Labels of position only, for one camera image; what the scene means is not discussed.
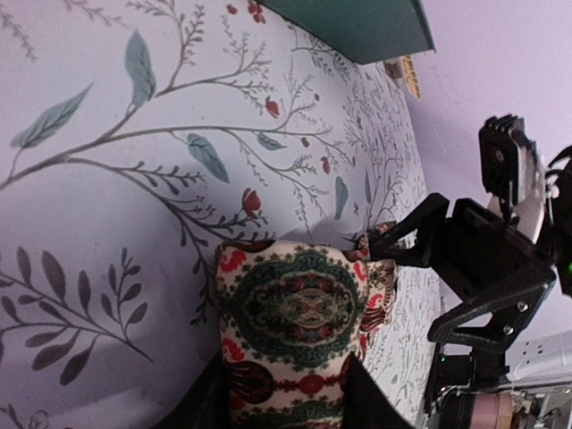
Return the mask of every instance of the white wall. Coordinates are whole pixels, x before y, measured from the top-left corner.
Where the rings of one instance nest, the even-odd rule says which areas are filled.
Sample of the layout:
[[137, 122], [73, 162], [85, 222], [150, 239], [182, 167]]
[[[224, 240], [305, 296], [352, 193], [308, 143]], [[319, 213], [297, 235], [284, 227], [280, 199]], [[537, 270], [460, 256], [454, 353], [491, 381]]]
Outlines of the white wall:
[[[429, 190], [488, 201], [477, 132], [514, 113], [551, 159], [571, 143], [572, 2], [424, 0], [437, 53], [414, 62], [422, 101], [409, 100]], [[520, 340], [572, 330], [572, 299], [559, 287]]]

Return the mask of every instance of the patterned cloth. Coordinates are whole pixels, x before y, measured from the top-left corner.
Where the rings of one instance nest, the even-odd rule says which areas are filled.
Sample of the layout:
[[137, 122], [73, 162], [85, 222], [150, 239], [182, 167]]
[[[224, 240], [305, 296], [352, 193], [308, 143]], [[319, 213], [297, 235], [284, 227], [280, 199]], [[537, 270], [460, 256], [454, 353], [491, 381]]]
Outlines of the patterned cloth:
[[397, 266], [352, 251], [289, 241], [226, 243], [216, 304], [233, 422], [240, 427], [341, 427], [349, 355], [363, 361], [391, 321]]

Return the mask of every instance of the yellow object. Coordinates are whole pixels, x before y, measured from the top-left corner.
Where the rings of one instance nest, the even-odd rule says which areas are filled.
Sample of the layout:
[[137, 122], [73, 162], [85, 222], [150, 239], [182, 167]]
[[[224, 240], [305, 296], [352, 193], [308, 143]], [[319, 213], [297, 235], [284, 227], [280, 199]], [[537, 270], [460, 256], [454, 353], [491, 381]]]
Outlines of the yellow object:
[[421, 89], [419, 88], [419, 80], [417, 80], [417, 74], [415, 73], [411, 55], [401, 57], [401, 68], [403, 69], [403, 79], [405, 79], [409, 93], [415, 97], [417, 101], [421, 101]]

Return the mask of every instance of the blue-gray leaf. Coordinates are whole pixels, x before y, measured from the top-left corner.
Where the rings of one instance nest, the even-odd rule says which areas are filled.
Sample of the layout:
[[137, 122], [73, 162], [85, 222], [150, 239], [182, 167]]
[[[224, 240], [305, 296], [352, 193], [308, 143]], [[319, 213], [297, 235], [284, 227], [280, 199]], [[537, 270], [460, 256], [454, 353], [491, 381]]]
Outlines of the blue-gray leaf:
[[149, 48], [137, 30], [127, 44], [125, 69], [133, 81], [131, 102], [139, 108], [155, 94], [156, 80], [151, 67]]
[[372, 204], [372, 189], [369, 185], [369, 174], [366, 172], [366, 201], [367, 204]]
[[223, 161], [218, 157], [216, 149], [202, 136], [189, 134], [187, 136], [190, 155], [204, 165], [219, 181], [230, 183], [229, 174], [224, 168]]
[[284, 145], [281, 145], [276, 140], [271, 139], [268, 136], [266, 136], [263, 132], [258, 133], [257, 140], [258, 140], [258, 143], [260, 143], [260, 146], [262, 146], [264, 149], [278, 150], [278, 149], [285, 149], [286, 148]]
[[90, 88], [91, 85], [77, 96], [46, 109], [29, 128], [12, 139], [10, 146], [27, 149], [36, 147], [45, 139], [52, 137], [75, 114]]
[[348, 187], [343, 182], [343, 179], [338, 176], [336, 177], [336, 215], [333, 217], [334, 221], [339, 221], [341, 219], [341, 214], [343, 213], [343, 207], [346, 206], [348, 202]]

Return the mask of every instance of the teal box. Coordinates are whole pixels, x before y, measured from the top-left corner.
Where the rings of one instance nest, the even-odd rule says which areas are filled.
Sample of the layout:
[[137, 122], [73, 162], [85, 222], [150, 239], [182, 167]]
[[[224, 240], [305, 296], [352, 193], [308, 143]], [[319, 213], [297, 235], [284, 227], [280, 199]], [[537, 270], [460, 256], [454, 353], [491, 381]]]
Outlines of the teal box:
[[359, 64], [434, 49], [417, 0], [261, 0]]

